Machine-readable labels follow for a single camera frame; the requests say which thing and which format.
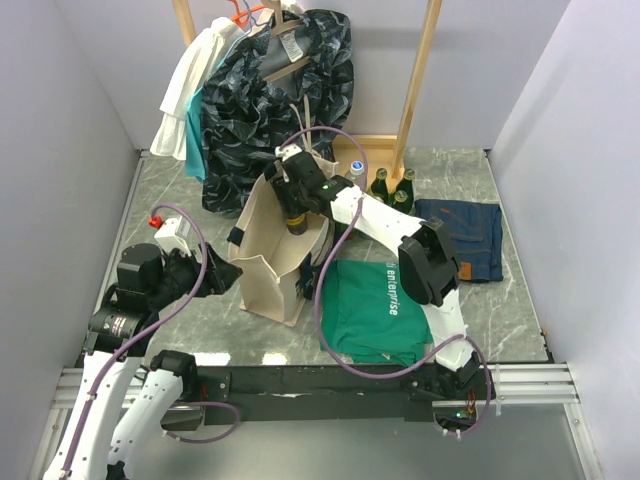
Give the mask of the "silver beverage can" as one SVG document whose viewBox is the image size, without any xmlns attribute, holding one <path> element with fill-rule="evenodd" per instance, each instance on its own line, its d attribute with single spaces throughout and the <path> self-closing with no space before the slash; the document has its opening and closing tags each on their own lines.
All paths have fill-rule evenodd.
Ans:
<svg viewBox="0 0 640 480">
<path fill-rule="evenodd" d="M 300 213 L 295 216 L 288 216 L 286 218 L 286 227 L 292 235 L 304 234 L 308 229 L 307 214 Z"/>
</svg>

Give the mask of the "beige canvas tote bag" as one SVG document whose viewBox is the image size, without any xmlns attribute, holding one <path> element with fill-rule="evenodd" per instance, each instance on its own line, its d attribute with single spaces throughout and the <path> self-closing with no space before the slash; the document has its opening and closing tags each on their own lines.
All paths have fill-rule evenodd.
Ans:
<svg viewBox="0 0 640 480">
<path fill-rule="evenodd" d="M 241 308 L 293 326 L 313 297 L 319 270 L 334 243 L 334 223 L 307 214 L 308 229 L 292 235 L 270 180 L 280 170 L 269 164 L 256 180 L 228 237 L 228 258 L 243 271 Z"/>
</svg>

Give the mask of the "clear water bottle blue cap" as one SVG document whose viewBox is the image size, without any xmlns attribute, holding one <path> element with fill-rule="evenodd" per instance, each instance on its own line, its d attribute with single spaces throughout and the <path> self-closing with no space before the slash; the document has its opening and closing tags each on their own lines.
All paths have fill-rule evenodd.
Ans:
<svg viewBox="0 0 640 480">
<path fill-rule="evenodd" d="M 362 161 L 353 161 L 345 174 L 345 178 L 351 181 L 355 186 L 358 186 L 361 190 L 364 190 L 367 183 L 367 174 L 364 163 Z"/>
</svg>

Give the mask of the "green glass bottle gold cap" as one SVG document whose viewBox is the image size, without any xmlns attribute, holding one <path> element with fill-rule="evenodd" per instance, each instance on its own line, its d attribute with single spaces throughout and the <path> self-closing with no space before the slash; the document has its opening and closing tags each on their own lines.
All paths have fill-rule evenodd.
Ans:
<svg viewBox="0 0 640 480">
<path fill-rule="evenodd" d="M 396 185 L 395 190 L 404 191 L 408 196 L 412 196 L 414 192 L 413 182 L 415 180 L 415 176 L 416 176 L 416 173 L 414 169 L 406 168 L 404 170 L 402 179 Z"/>
</svg>

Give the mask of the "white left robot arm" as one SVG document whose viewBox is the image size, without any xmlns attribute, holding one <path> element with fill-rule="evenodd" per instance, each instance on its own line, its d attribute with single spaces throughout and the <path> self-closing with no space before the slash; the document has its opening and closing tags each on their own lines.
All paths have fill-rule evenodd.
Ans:
<svg viewBox="0 0 640 480">
<path fill-rule="evenodd" d="M 172 350 L 152 359 L 132 406 L 122 408 L 161 311 L 181 298 L 223 295 L 240 278 L 241 269 L 211 246 L 201 252 L 197 258 L 149 243 L 124 250 L 89 322 L 79 392 L 45 478 L 129 479 L 136 448 L 160 430 L 172 406 L 204 408 L 194 356 Z"/>
</svg>

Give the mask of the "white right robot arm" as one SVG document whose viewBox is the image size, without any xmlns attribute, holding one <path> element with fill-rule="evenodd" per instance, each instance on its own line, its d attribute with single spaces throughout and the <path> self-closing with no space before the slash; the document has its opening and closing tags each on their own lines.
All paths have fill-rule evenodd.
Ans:
<svg viewBox="0 0 640 480">
<path fill-rule="evenodd" d="M 439 342 L 409 367 L 374 374 L 344 363 L 319 331 L 320 343 L 338 365 L 360 378 L 386 381 L 405 377 L 433 361 L 441 370 L 440 390 L 450 398 L 460 398 L 469 391 L 477 373 L 482 373 L 489 385 L 484 355 L 467 334 L 459 301 L 459 262 L 442 221 L 397 211 L 340 175 L 328 179 L 313 156 L 296 145 L 278 147 L 275 155 L 279 165 L 271 178 L 283 179 L 283 210 L 322 215 L 346 225 L 347 233 L 356 229 L 395 254 L 398 283 L 421 306 L 431 334 Z"/>
</svg>

